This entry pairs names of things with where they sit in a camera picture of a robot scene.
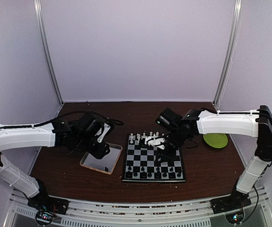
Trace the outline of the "wooden tray with mirror base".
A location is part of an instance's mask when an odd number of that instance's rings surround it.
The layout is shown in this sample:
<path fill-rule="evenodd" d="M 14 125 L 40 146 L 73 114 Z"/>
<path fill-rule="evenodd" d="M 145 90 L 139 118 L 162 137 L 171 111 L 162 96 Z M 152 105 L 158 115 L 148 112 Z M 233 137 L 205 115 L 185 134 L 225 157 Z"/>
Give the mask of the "wooden tray with mirror base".
<path fill-rule="evenodd" d="M 82 157 L 79 165 L 106 175 L 112 175 L 116 164 L 119 160 L 123 147 L 117 144 L 108 143 L 110 146 L 110 152 L 102 159 L 96 159 L 91 154 L 86 152 Z"/>

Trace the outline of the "black and grey chessboard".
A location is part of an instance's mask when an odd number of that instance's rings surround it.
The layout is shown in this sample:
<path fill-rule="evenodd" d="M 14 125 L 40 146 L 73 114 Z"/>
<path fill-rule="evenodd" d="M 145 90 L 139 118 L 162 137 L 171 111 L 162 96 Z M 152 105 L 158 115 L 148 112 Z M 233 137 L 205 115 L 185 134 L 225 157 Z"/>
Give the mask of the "black and grey chessboard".
<path fill-rule="evenodd" d="M 178 149 L 176 151 L 176 156 L 174 161 L 171 162 L 163 162 L 163 163 L 155 163 L 155 158 L 157 154 L 157 147 L 148 146 L 144 144 L 144 140 L 141 136 L 141 143 L 137 142 L 137 135 L 134 135 L 134 143 L 130 143 L 130 134 L 127 135 L 127 143 L 126 143 L 126 151 L 124 153 L 124 164 L 123 164 L 123 174 L 122 181 L 123 182 L 133 182 L 133 183 L 185 183 L 186 176 L 184 171 L 184 161 L 181 151 Z M 138 167 L 138 176 L 136 178 L 133 177 L 133 167 Z M 155 178 L 156 168 L 160 167 L 161 179 Z M 176 167 L 181 167 L 181 177 L 177 177 L 177 173 L 175 171 Z M 131 172 L 131 178 L 126 178 L 126 172 Z M 141 178 L 140 174 L 142 172 L 152 172 L 151 178 Z M 167 178 L 163 177 L 163 173 L 167 173 Z M 169 178 L 169 173 L 175 173 L 175 179 Z"/>

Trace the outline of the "black rook corner piece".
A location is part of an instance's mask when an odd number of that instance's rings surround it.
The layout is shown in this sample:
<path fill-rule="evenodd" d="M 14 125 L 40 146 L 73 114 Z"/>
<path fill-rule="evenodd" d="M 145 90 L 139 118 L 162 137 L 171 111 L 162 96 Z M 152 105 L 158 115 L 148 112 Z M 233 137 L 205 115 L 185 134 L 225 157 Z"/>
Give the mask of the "black rook corner piece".
<path fill-rule="evenodd" d="M 125 177 L 126 178 L 131 178 L 131 172 L 126 172 Z"/>

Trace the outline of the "black king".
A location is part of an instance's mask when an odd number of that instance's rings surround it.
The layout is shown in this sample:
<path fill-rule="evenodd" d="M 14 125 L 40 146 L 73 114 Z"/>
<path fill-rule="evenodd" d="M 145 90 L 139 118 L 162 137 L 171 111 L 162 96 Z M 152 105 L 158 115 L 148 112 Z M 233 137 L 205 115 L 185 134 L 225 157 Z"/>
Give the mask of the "black king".
<path fill-rule="evenodd" d="M 161 179 L 161 173 L 160 172 L 156 172 L 155 173 L 155 178 L 156 179 Z"/>

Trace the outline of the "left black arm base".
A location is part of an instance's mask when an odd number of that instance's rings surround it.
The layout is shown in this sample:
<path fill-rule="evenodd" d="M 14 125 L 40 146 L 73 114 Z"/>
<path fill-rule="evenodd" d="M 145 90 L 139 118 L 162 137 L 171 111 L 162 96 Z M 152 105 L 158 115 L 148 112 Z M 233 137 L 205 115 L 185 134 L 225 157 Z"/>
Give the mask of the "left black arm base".
<path fill-rule="evenodd" d="M 69 201 L 55 197 L 49 197 L 47 201 L 38 202 L 34 198 L 28 198 L 27 205 L 35 208 L 35 221 L 40 226 L 47 226 L 55 221 L 59 215 L 65 215 L 69 206 Z"/>

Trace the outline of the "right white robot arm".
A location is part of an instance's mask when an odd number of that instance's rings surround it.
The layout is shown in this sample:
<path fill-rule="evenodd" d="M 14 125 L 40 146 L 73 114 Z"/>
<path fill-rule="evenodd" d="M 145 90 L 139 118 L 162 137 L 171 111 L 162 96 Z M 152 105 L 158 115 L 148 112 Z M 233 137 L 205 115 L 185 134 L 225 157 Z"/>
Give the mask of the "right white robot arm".
<path fill-rule="evenodd" d="M 231 136 L 245 170 L 238 178 L 235 192 L 227 205 L 236 209 L 245 201 L 254 184 L 272 162 L 272 112 L 266 105 L 247 111 L 214 111 L 191 109 L 181 116 L 165 109 L 156 123 L 168 130 L 164 136 L 147 136 L 144 143 L 155 146 L 162 156 L 169 156 L 187 139 L 197 135 L 228 134 Z"/>

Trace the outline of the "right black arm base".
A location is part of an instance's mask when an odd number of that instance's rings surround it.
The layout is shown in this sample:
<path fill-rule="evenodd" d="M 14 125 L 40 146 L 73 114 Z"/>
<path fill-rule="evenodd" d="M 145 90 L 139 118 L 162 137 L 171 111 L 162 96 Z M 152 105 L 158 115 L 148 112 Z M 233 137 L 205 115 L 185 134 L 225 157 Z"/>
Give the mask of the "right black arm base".
<path fill-rule="evenodd" d="M 226 221 L 232 225 L 241 224 L 245 220 L 244 207 L 252 204 L 248 197 L 241 198 L 231 195 L 212 199 L 210 202 L 213 213 L 223 213 Z"/>

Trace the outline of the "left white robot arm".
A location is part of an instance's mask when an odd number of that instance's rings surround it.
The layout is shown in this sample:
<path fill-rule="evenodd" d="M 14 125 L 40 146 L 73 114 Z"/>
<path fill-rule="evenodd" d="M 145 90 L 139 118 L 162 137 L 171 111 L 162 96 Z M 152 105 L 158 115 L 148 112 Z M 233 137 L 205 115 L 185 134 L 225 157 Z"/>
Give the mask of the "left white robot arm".
<path fill-rule="evenodd" d="M 66 147 L 70 151 L 77 149 L 102 159 L 110 151 L 104 137 L 111 128 L 110 123 L 94 117 L 71 122 L 54 120 L 37 124 L 0 124 L 0 179 L 19 189 L 28 198 L 33 198 L 42 210 L 48 210 L 53 203 L 43 184 L 21 171 L 21 165 L 13 155 L 9 158 L 6 155 L 11 151 Z"/>

